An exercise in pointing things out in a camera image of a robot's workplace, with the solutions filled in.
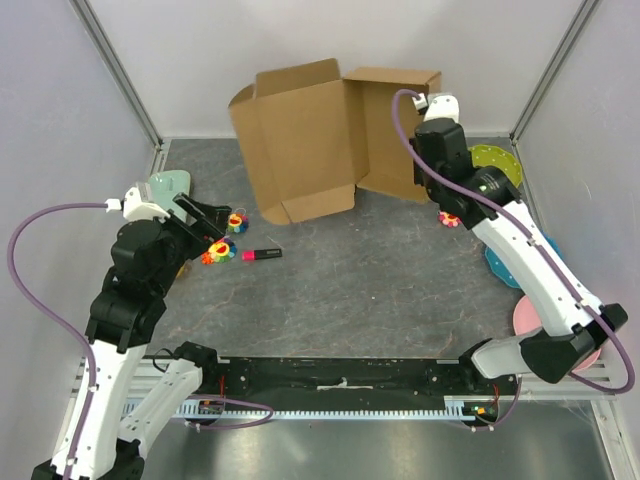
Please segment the pink marker pen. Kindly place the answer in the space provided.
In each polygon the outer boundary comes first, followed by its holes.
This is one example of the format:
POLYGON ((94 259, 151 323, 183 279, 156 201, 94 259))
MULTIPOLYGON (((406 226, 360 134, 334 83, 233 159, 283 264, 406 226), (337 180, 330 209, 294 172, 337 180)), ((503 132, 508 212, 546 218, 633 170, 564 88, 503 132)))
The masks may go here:
POLYGON ((254 262, 281 258, 282 256, 283 251, 280 248, 254 249, 244 251, 242 253, 242 260, 244 262, 254 262))

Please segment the brown cardboard paper box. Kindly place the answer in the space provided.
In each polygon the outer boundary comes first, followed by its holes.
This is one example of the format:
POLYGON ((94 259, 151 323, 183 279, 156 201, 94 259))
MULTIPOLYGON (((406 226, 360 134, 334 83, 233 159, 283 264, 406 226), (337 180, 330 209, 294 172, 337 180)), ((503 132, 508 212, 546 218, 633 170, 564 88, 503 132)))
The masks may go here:
POLYGON ((229 102, 263 218, 286 225, 355 206, 357 189, 425 203, 391 111, 403 88, 441 89, 438 70, 359 67, 335 58, 263 71, 229 102))

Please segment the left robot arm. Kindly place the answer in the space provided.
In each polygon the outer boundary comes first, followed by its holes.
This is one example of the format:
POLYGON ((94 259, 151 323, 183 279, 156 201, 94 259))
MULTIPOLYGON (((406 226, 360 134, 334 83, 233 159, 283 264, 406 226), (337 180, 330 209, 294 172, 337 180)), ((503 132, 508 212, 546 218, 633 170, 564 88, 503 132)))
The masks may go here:
POLYGON ((219 382, 212 349, 190 344, 135 411, 123 410, 138 365, 166 310, 165 297, 189 260, 224 237, 232 210, 179 193, 174 203, 191 222, 153 203, 138 189, 103 203, 126 219, 111 247, 112 265, 92 301, 81 335, 87 355, 71 422, 35 479, 138 479, 161 430, 187 397, 219 382))

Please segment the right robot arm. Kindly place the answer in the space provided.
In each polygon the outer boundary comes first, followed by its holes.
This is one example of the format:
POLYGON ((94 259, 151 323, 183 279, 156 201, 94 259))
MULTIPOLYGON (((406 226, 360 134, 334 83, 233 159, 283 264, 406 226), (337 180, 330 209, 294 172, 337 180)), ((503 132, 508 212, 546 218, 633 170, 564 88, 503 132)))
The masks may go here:
POLYGON ((497 255, 541 321, 529 333, 472 348, 471 360, 457 371, 460 386, 481 393, 511 373, 558 383, 627 322, 627 312, 603 303, 572 274, 502 170, 473 165, 461 125, 427 120, 410 144, 429 198, 497 255))

